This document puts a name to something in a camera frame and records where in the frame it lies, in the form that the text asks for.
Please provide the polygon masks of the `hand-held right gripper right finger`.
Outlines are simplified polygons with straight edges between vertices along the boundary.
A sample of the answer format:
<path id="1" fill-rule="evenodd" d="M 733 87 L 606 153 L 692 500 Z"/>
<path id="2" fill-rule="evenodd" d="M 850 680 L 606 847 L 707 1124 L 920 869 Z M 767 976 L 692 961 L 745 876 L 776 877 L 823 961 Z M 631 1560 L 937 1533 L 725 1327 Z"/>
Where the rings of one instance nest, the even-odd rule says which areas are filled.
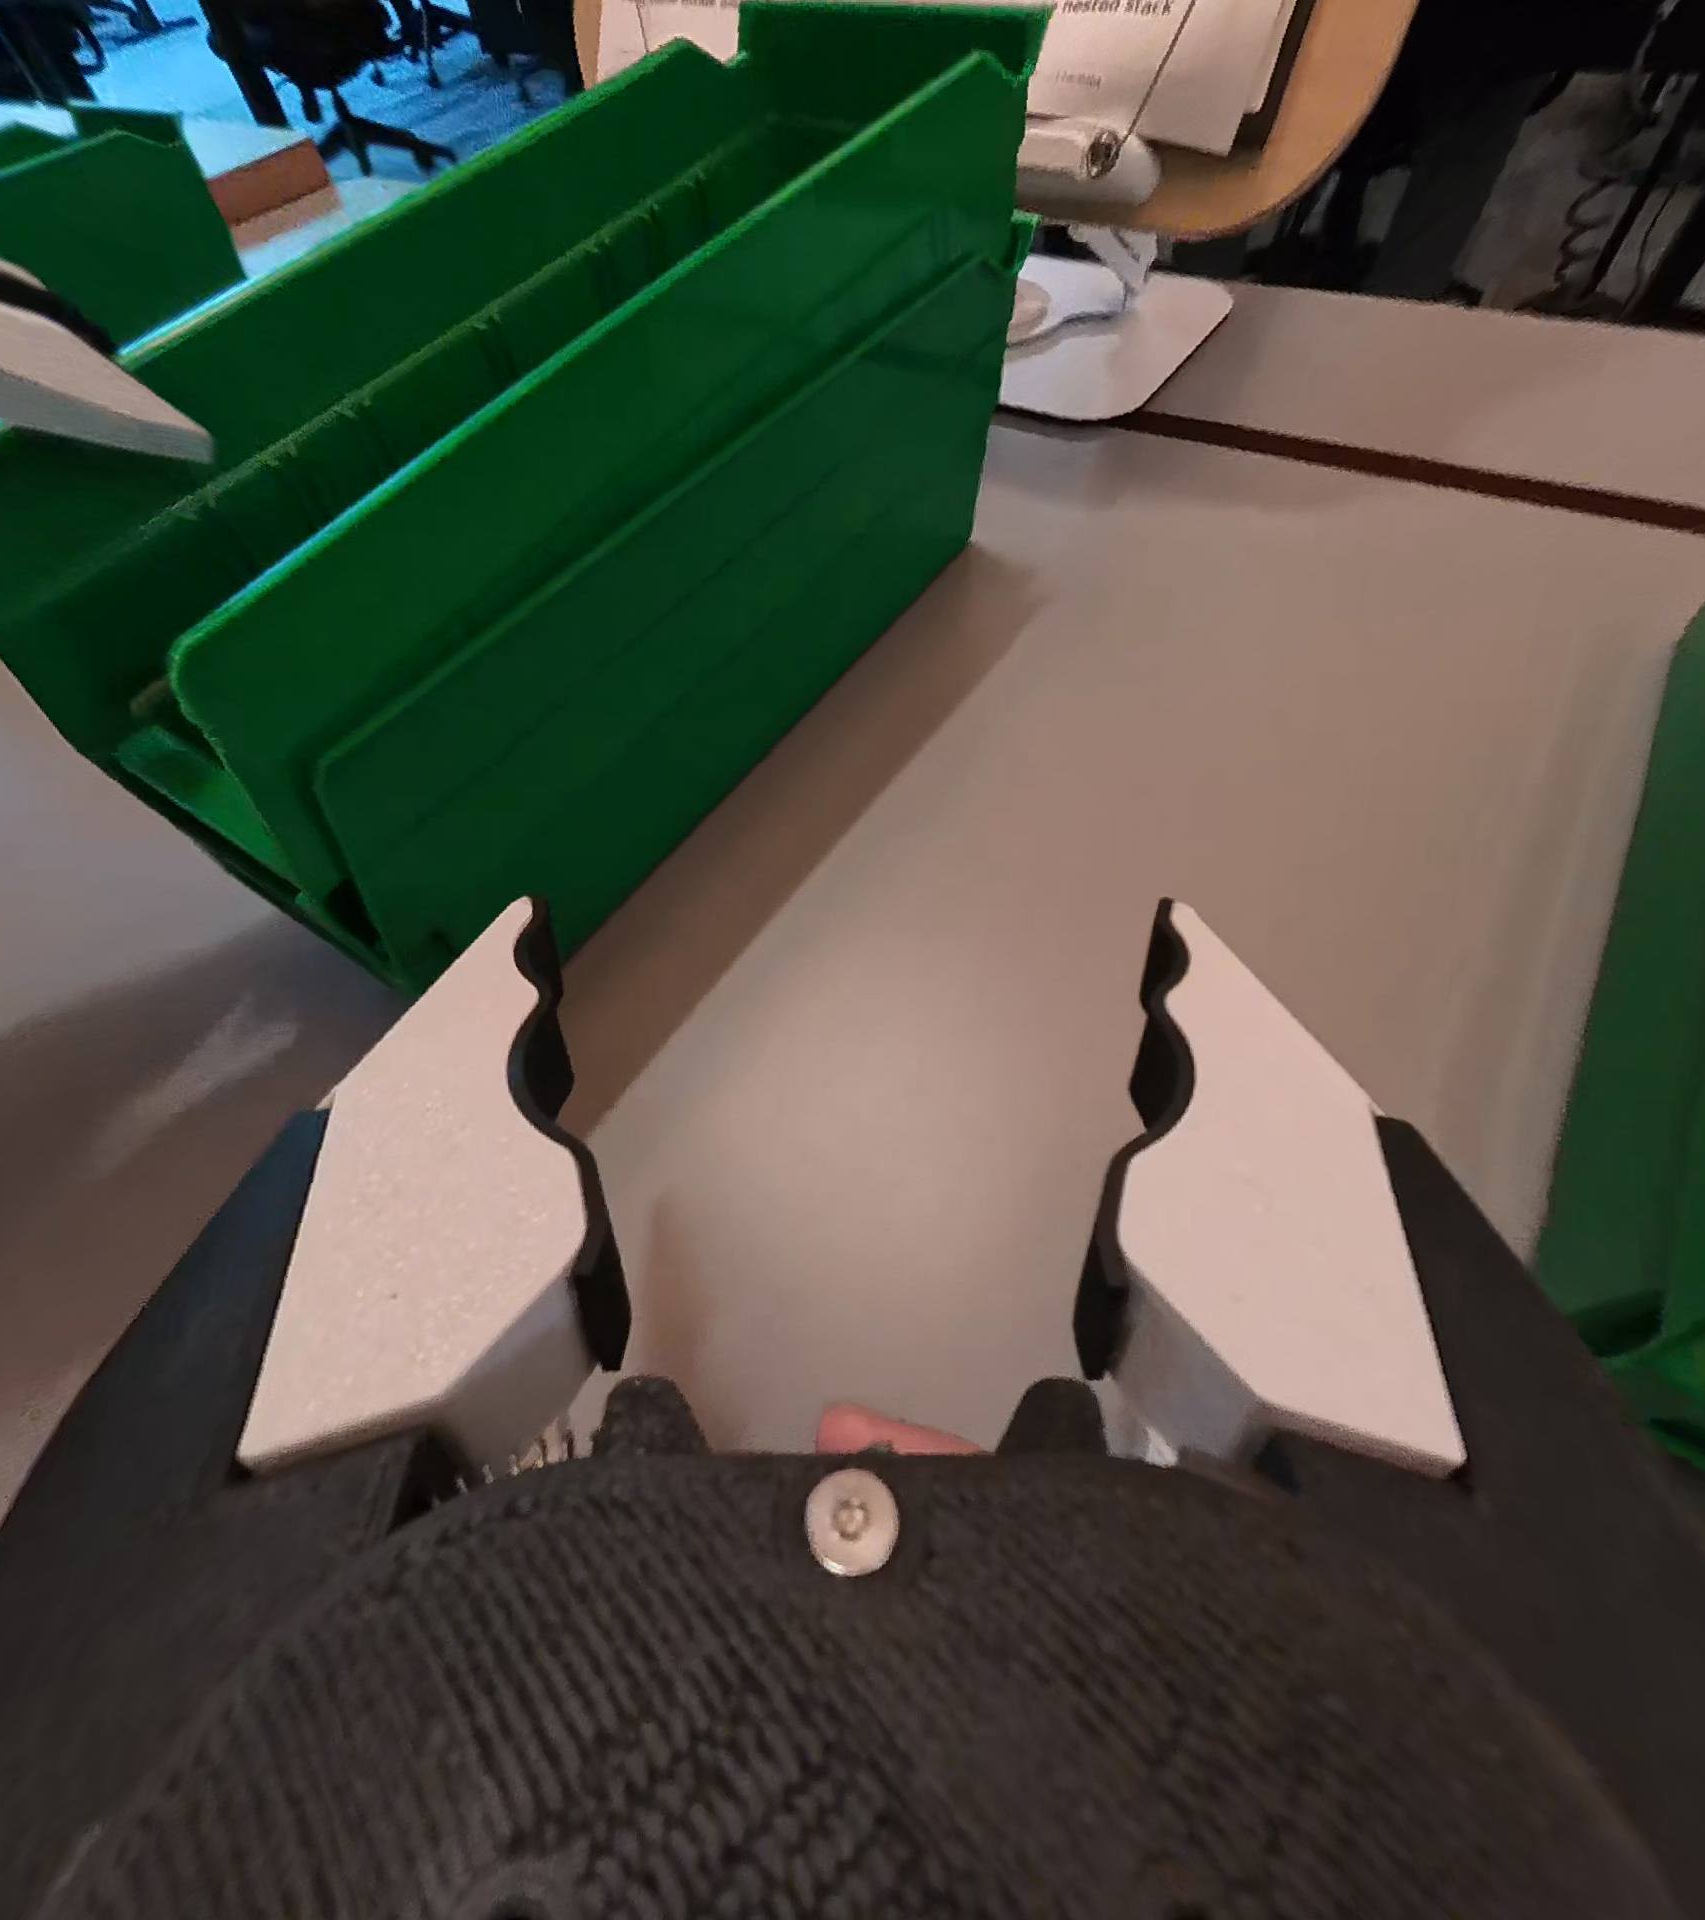
<path id="1" fill-rule="evenodd" d="M 1159 899 L 1137 1138 L 1104 1169 L 1073 1350 L 1115 1451 L 1250 1465 L 1315 1439 L 1445 1482 L 1462 1431 L 1378 1102 L 1185 899 Z"/>

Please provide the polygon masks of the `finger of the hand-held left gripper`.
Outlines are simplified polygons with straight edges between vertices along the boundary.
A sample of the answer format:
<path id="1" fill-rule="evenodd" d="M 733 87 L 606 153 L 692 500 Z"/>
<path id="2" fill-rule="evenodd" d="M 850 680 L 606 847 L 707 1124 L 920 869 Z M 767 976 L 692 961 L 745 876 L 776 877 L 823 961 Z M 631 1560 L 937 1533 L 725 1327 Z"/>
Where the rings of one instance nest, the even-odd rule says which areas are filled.
<path id="1" fill-rule="evenodd" d="M 206 421 L 138 385 L 77 307 L 18 264 L 0 264 L 0 421 L 159 462 L 216 456 Z"/>

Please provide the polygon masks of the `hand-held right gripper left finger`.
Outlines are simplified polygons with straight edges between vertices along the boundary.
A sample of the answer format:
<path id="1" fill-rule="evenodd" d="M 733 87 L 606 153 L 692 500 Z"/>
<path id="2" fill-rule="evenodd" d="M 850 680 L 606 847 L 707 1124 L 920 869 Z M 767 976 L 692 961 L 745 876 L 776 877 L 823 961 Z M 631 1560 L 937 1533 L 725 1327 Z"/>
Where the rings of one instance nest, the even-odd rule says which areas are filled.
<path id="1" fill-rule="evenodd" d="M 508 899 L 348 1066 L 289 1244 L 236 1465 L 426 1431 L 468 1482 L 576 1451 L 631 1304 L 597 1153 L 565 1124 L 546 899 Z"/>

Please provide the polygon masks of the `grey desk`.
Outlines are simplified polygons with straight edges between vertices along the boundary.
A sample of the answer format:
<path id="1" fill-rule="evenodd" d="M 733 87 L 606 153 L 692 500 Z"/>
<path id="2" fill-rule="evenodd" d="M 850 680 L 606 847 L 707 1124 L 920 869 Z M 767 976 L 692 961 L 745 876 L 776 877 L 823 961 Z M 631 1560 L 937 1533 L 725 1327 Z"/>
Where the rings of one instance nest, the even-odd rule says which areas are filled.
<path id="1" fill-rule="evenodd" d="M 1665 655 L 1705 338 L 1245 285 L 568 961 L 636 1375 L 725 1448 L 998 1439 L 1073 1365 L 1176 896 L 1535 1250 Z M 0 666 L 0 1516 L 398 999 Z"/>

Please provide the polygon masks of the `person's right hand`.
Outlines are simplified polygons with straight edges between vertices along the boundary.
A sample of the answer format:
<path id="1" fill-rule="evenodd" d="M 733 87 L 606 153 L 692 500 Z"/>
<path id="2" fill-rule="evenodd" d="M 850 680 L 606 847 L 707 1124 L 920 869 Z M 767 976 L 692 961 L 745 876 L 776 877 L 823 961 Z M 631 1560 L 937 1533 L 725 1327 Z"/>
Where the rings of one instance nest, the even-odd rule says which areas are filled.
<path id="1" fill-rule="evenodd" d="M 815 1451 L 982 1451 L 982 1442 L 839 1397 L 821 1412 Z"/>

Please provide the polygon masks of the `black office chair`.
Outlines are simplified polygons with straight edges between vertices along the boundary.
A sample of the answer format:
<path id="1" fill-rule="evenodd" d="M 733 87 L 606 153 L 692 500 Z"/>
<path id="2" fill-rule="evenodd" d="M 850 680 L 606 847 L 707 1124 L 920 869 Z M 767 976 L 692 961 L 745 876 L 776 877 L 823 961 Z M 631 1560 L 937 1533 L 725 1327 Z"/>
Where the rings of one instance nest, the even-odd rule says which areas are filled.
<path id="1" fill-rule="evenodd" d="M 363 69 L 406 51 L 404 18 L 380 0 L 206 0 L 207 51 L 241 82 L 241 95 L 262 109 L 273 82 L 297 87 L 304 123 L 333 109 L 317 138 L 319 162 L 348 153 L 372 179 L 375 149 L 406 153 L 425 179 L 455 165 L 455 149 L 375 123 L 344 104 L 344 87 Z"/>

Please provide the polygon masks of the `printed instruction sheet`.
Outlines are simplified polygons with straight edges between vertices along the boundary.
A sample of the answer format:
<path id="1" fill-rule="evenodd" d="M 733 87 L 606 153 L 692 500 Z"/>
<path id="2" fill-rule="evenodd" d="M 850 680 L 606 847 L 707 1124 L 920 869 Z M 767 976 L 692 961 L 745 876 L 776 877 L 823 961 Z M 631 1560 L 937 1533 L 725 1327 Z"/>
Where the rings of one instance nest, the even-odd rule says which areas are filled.
<path id="1" fill-rule="evenodd" d="M 1152 147 L 1260 147 L 1299 58 L 1299 0 L 1038 0 L 1032 116 L 1086 116 Z"/>

